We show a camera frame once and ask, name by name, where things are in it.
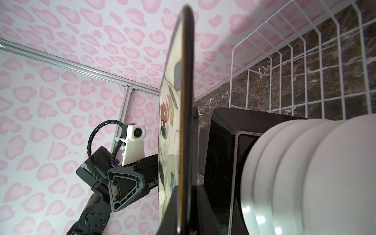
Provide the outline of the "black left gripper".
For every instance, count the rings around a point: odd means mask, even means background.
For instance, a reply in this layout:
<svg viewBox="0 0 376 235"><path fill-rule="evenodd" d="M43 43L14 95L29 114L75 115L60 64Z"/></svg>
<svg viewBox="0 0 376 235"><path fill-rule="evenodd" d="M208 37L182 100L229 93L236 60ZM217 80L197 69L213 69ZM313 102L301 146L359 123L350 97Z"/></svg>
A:
<svg viewBox="0 0 376 235"><path fill-rule="evenodd" d="M97 212L118 212L158 186L157 154L117 167L111 166L110 157L102 146L76 170L94 192L89 208Z"/></svg>

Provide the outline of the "floral square plate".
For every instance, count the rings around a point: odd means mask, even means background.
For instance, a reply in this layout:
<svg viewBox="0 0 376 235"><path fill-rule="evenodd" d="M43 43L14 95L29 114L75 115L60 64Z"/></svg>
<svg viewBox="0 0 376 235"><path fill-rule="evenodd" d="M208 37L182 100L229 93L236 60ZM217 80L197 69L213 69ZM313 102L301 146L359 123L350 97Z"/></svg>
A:
<svg viewBox="0 0 376 235"><path fill-rule="evenodd" d="M159 223L174 188L181 186L181 235L197 234L192 159L194 27L193 10L189 5L184 5L171 36L159 97Z"/></svg>

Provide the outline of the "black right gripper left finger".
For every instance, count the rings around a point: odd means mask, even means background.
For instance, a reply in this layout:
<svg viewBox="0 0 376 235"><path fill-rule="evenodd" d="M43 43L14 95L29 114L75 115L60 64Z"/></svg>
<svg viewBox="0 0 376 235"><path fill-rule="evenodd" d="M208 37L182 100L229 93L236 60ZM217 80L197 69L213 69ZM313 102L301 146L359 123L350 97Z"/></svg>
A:
<svg viewBox="0 0 376 235"><path fill-rule="evenodd" d="M181 235L181 189L181 186L176 186L174 188L157 235Z"/></svg>

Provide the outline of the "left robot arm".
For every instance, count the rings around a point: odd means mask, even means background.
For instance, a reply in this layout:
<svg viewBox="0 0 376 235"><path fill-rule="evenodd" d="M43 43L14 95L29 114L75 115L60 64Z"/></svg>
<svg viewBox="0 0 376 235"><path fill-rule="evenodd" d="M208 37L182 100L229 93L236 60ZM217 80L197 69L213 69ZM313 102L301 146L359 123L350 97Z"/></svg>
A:
<svg viewBox="0 0 376 235"><path fill-rule="evenodd" d="M112 212L119 212L158 186L158 156L112 167L111 153L100 147L76 170L93 194L69 235L101 235Z"/></svg>

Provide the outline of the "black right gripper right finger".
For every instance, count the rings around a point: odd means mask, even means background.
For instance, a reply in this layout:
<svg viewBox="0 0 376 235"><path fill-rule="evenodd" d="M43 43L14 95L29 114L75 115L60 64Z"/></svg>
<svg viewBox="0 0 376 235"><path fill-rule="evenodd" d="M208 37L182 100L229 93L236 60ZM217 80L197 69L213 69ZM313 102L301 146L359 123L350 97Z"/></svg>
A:
<svg viewBox="0 0 376 235"><path fill-rule="evenodd" d="M203 185L196 187L196 231L198 235L220 235L217 220Z"/></svg>

